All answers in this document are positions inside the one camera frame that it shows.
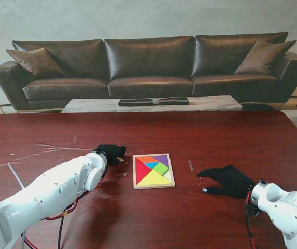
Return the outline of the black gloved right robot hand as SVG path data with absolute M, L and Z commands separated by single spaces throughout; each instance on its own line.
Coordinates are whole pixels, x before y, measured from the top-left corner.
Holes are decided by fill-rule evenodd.
M 231 164 L 223 168 L 205 169 L 196 176 L 210 178 L 221 185 L 220 187 L 204 187 L 203 193 L 237 199 L 246 198 L 247 192 L 256 184 Z

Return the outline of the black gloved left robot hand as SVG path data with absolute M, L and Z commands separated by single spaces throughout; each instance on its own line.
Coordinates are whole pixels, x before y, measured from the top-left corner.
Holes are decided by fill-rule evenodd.
M 126 153 L 126 147 L 111 144 L 100 144 L 95 151 L 105 155 L 108 166 L 115 166 L 123 161 L 123 157 Z

